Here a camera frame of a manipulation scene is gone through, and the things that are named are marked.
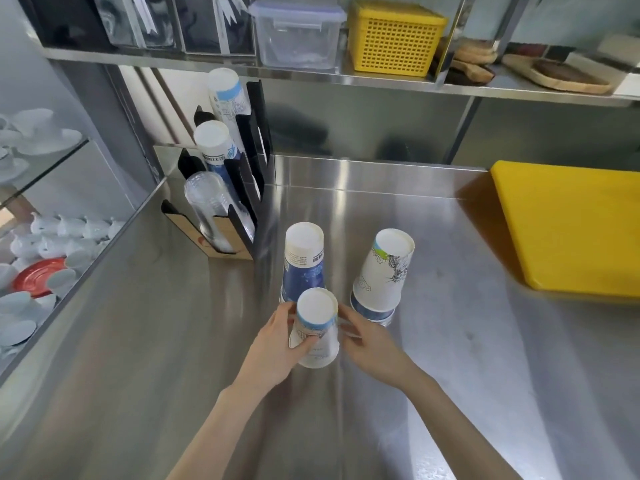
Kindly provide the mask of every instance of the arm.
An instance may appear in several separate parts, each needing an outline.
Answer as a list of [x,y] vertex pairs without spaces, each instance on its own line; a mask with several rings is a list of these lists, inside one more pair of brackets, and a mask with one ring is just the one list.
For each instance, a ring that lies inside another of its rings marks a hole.
[[293,366],[308,354],[317,337],[289,348],[288,314],[295,303],[283,303],[258,333],[240,372],[218,396],[204,424],[166,480],[219,480],[236,443],[262,398],[287,378]]
[[520,476],[462,414],[435,379],[400,350],[386,328],[340,305],[339,314],[351,325],[342,345],[363,371],[405,393],[458,480],[516,480]]

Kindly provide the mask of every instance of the yellow plastic basket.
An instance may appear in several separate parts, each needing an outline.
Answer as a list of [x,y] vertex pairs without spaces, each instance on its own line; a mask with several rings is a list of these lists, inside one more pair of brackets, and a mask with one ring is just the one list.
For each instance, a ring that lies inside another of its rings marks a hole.
[[354,0],[349,53],[357,71],[425,77],[446,17],[416,4]]

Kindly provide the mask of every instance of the red plate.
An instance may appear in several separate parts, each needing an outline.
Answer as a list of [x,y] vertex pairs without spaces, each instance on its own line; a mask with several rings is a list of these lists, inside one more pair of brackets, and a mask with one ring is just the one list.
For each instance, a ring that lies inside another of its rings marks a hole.
[[51,294],[47,288],[47,279],[61,269],[66,268],[64,258],[43,259],[23,269],[13,280],[13,289],[28,291],[32,298]]

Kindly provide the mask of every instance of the yellow basket lid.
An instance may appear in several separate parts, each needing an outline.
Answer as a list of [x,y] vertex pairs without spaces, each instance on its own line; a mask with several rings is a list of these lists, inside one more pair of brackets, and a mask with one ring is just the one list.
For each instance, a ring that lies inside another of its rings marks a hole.
[[386,0],[353,0],[357,16],[380,18],[395,22],[423,23],[428,25],[446,25],[447,17],[437,14],[416,3],[390,2]]

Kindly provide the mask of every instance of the hand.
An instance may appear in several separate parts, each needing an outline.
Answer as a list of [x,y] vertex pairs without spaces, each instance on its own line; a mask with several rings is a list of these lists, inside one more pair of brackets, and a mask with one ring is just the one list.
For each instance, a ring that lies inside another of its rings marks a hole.
[[295,310],[296,304],[292,301],[276,308],[249,348],[234,384],[251,388],[261,399],[286,379],[293,366],[308,354],[318,337],[308,337],[299,346],[289,348],[287,318]]
[[338,315],[351,323],[340,325],[343,331],[361,336],[361,339],[356,339],[343,335],[342,346],[364,372],[389,386],[402,389],[412,374],[420,371],[382,325],[370,322],[341,303]]

